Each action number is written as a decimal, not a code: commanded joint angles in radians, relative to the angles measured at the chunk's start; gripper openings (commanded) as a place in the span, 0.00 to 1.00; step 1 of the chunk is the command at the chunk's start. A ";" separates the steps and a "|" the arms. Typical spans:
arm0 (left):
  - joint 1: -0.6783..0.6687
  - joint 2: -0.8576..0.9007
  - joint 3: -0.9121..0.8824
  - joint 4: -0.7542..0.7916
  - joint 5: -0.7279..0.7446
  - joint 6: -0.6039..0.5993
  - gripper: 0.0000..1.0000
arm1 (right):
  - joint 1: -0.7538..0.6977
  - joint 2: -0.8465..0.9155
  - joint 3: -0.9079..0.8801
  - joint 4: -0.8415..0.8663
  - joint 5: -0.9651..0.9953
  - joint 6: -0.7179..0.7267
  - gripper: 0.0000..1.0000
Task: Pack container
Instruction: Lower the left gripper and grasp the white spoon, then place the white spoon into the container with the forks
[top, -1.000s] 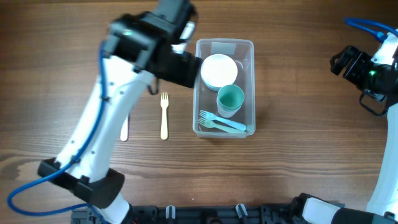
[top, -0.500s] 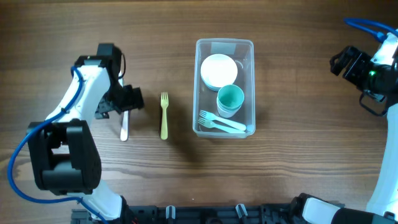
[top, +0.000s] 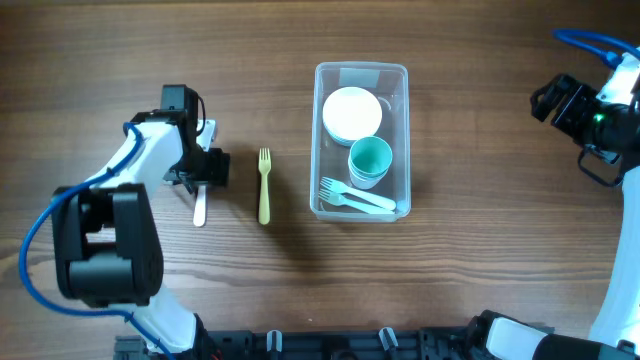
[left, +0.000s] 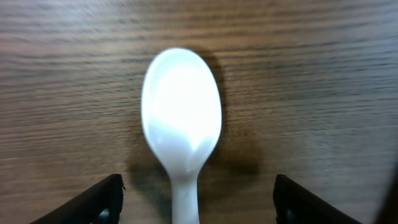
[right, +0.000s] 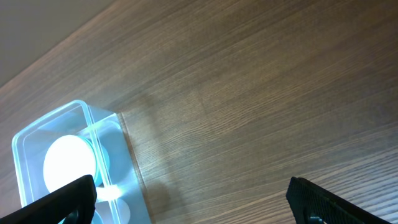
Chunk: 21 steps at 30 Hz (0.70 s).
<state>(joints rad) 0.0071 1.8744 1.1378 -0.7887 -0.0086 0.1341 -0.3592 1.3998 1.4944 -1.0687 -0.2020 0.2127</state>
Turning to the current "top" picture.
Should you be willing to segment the white plastic spoon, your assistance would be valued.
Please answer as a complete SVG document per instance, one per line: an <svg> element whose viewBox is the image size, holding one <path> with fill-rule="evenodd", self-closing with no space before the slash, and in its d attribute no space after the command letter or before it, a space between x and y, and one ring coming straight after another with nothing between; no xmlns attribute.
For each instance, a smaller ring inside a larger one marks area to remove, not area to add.
<svg viewBox="0 0 640 360"><path fill-rule="evenodd" d="M193 213L193 224L203 227L207 219L207 186L201 185L196 191L196 201Z"/></svg>

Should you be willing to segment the light blue plastic fork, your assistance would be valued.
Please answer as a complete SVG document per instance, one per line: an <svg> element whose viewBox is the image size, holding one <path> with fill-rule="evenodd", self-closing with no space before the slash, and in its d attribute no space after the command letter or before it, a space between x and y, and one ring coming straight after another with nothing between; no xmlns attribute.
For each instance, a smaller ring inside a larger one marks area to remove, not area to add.
<svg viewBox="0 0 640 360"><path fill-rule="evenodd" d="M396 209L396 202L394 200L350 187L345 183L332 178L322 177L320 185L329 191L339 194L353 195L387 210L393 211Z"/></svg>

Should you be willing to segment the light green plastic fork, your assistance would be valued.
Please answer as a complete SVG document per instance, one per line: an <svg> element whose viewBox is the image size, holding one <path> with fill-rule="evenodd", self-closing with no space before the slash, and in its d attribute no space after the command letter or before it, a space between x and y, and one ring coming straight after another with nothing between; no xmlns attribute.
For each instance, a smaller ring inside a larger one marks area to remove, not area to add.
<svg viewBox="0 0 640 360"><path fill-rule="evenodd" d="M376 205L351 200L341 194L331 192L329 190L320 190L318 196L322 201L325 201L333 206L347 206L360 210L367 214L392 214L391 210L387 210Z"/></svg>

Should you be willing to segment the green plastic cup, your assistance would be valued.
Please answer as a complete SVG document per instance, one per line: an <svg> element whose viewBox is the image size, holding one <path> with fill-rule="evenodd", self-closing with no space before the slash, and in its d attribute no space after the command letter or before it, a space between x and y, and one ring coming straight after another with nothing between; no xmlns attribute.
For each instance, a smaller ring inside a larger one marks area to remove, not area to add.
<svg viewBox="0 0 640 360"><path fill-rule="evenodd" d="M388 171L393 162L393 150L382 138L369 136L355 141L349 151L348 165L359 174L373 177Z"/></svg>

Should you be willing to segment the blue plastic cup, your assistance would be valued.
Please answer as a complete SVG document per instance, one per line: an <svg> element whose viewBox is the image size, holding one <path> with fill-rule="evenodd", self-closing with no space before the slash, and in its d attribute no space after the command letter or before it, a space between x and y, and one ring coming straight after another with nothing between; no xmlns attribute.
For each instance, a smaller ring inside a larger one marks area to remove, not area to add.
<svg viewBox="0 0 640 360"><path fill-rule="evenodd" d="M385 171L379 175L373 177L366 177L359 174L354 168L349 169L349 176L351 183L359 189L369 190L375 187L386 175L388 171Z"/></svg>

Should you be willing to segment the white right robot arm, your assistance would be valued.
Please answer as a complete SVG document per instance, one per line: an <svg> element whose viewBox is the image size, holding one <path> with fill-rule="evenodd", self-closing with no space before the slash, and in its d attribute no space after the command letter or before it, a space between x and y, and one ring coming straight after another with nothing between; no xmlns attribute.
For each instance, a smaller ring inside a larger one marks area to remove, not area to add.
<svg viewBox="0 0 640 360"><path fill-rule="evenodd" d="M536 91L532 114L547 120L579 147L579 157L614 165L606 180L621 191L619 233L610 278L585 337L545 332L523 321L486 311L470 327L472 349L493 359L636 359L639 356L639 49L606 57L612 70L595 89L561 74Z"/></svg>

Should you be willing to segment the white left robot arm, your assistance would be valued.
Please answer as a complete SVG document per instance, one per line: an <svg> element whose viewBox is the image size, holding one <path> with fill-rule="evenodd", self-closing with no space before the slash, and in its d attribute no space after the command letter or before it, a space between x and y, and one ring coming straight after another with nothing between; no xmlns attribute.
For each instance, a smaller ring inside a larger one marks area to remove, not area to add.
<svg viewBox="0 0 640 360"><path fill-rule="evenodd" d="M159 108L124 124L126 141L96 175L58 188L51 214L58 287L93 312L122 314L147 348L178 359L221 352L197 314L162 284L164 260L150 198L163 182L228 183L230 156L211 147L215 124L199 94L166 85Z"/></svg>

